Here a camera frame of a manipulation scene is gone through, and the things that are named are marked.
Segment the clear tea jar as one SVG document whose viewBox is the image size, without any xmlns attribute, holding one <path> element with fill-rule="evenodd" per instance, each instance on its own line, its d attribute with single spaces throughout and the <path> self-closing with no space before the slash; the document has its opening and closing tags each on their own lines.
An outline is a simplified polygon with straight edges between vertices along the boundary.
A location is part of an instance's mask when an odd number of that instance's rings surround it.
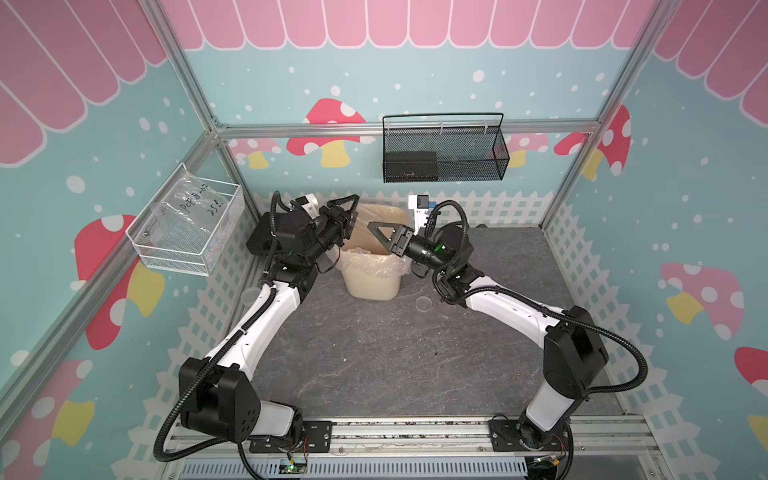
<svg viewBox="0 0 768 480">
<path fill-rule="evenodd" d="M 259 298 L 260 294 L 261 294 L 261 288 L 260 287 L 249 287 L 249 288 L 246 288 L 242 292 L 242 294 L 240 296 L 240 301 L 241 301 L 242 305 L 246 309 L 248 309 L 248 308 L 250 308 L 256 302 L 256 300 Z"/>
</svg>

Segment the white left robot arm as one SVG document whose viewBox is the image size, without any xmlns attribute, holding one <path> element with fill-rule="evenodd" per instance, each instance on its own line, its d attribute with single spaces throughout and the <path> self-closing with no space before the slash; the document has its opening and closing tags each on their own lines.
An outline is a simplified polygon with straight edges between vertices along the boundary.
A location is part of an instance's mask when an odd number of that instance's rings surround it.
<svg viewBox="0 0 768 480">
<path fill-rule="evenodd" d="M 181 366 L 179 399 L 165 433 L 180 424 L 212 442 L 272 437 L 291 448 L 302 440 L 299 408 L 260 399 L 252 381 L 267 347 L 319 276 L 320 258 L 351 238 L 359 200 L 352 194 L 321 205 L 307 195 L 284 204 L 273 196 L 247 243 L 265 262 L 258 296 L 221 343 Z"/>
</svg>

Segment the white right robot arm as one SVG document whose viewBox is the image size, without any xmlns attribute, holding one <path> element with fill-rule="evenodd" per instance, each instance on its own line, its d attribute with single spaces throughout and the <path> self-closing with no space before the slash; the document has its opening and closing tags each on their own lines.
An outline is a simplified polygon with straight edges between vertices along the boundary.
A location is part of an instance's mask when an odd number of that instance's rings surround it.
<svg viewBox="0 0 768 480">
<path fill-rule="evenodd" d="M 371 222 L 368 230 L 394 255 L 434 273 L 443 267 L 436 289 L 449 301 L 501 321 L 543 350 L 544 380 L 516 422 L 522 445 L 543 449 L 586 399 L 607 363 L 589 313 L 577 306 L 566 310 L 541 304 L 472 267 L 473 246 L 458 222 L 431 237 L 389 222 Z"/>
</svg>

